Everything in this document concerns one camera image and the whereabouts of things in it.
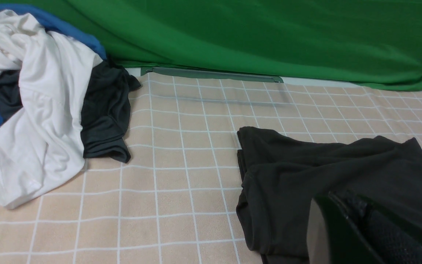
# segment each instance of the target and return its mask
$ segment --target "beige tile floor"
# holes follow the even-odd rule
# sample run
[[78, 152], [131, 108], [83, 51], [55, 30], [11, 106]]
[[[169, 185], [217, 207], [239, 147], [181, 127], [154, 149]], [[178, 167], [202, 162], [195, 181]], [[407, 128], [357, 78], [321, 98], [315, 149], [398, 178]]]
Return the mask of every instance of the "beige tile floor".
[[92, 159], [62, 187], [0, 207], [0, 263], [261, 263], [236, 216], [235, 131], [422, 144], [422, 92], [196, 80], [150, 73], [130, 94], [128, 164]]

